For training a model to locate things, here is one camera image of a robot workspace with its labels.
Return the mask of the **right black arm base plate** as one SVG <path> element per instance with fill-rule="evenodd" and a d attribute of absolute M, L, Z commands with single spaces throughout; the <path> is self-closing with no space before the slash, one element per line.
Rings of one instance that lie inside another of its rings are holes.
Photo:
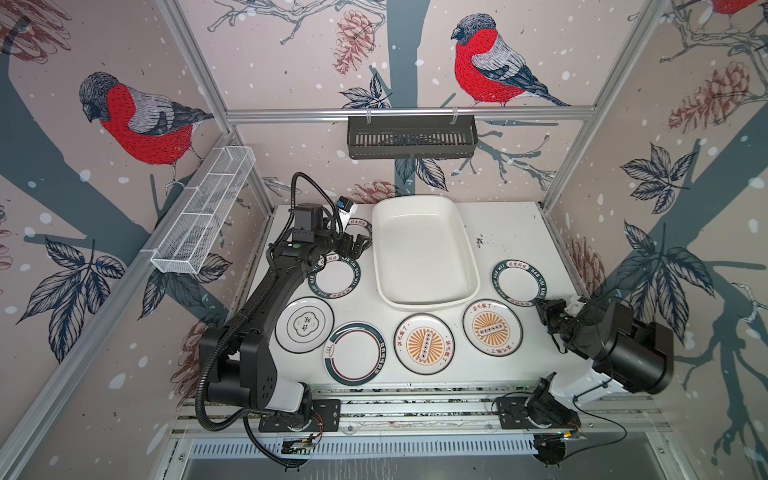
<path fill-rule="evenodd" d="M 581 427 L 575 410 L 549 397 L 497 397 L 492 411 L 498 416 L 502 430 L 574 430 Z"/>

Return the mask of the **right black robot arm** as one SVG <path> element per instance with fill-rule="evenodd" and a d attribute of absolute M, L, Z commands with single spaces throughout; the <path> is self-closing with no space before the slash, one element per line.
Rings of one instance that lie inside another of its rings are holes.
<path fill-rule="evenodd" d="M 539 380 L 525 403 L 527 418 L 540 428 L 577 427 L 575 408 L 613 393 L 659 394 L 674 371 L 674 334 L 660 323 L 643 323 L 633 310 L 614 302 L 590 306 L 578 297 L 534 301 L 555 344 L 590 364 L 583 379 L 552 390 L 555 373 Z"/>

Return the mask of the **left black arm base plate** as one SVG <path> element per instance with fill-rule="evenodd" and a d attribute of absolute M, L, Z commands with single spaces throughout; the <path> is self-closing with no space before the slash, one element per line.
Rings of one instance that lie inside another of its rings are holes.
<path fill-rule="evenodd" d="M 259 420 L 259 433 L 337 432 L 341 401 L 337 399 L 304 402 L 297 412 L 274 411 Z"/>

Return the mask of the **orange sunburst plate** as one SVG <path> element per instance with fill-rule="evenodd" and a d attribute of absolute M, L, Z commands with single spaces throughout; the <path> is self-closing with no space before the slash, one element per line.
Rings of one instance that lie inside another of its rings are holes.
<path fill-rule="evenodd" d="M 455 339 L 449 326 L 426 313 L 405 318 L 395 331 L 393 345 L 401 365 L 422 376 L 444 371 L 455 353 Z"/>
<path fill-rule="evenodd" d="M 522 345 L 520 319 L 500 301 L 480 299 L 471 303 L 464 311 L 462 325 L 468 341 L 485 355 L 510 356 Z"/>

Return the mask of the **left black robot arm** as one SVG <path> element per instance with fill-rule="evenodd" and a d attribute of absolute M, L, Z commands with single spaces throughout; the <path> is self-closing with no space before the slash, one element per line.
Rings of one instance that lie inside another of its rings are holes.
<path fill-rule="evenodd" d="M 292 428 L 311 422 L 310 387 L 279 377 L 269 343 L 280 314 L 319 263 L 331 253 L 357 259 L 370 247 L 370 237 L 345 231 L 356 209 L 347 197 L 329 209 L 313 203 L 291 208 L 265 252 L 264 278 L 225 326 L 203 334 L 194 400 L 204 429 L 221 431 L 250 414 L 276 416 Z"/>

